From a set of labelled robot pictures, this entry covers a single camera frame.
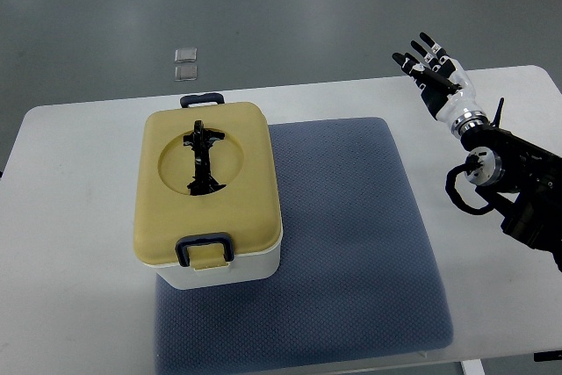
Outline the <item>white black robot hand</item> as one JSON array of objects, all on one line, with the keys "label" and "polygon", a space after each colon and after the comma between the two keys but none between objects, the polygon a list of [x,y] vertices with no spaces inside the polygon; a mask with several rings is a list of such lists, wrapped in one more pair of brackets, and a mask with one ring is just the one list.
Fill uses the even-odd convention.
[{"label": "white black robot hand", "polygon": [[433,119],[444,123],[457,138],[489,118],[476,103],[476,90],[459,61],[425,32],[411,47],[417,53],[392,54],[401,71],[414,80]]}]

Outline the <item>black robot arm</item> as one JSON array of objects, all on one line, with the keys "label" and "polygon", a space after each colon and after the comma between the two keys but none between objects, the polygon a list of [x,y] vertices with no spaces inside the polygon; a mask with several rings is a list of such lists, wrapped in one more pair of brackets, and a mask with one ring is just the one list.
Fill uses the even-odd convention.
[{"label": "black robot arm", "polygon": [[501,230],[531,249],[552,254],[561,266],[561,157],[500,128],[501,99],[494,119],[461,134],[469,153],[468,177],[486,205],[502,217]]}]

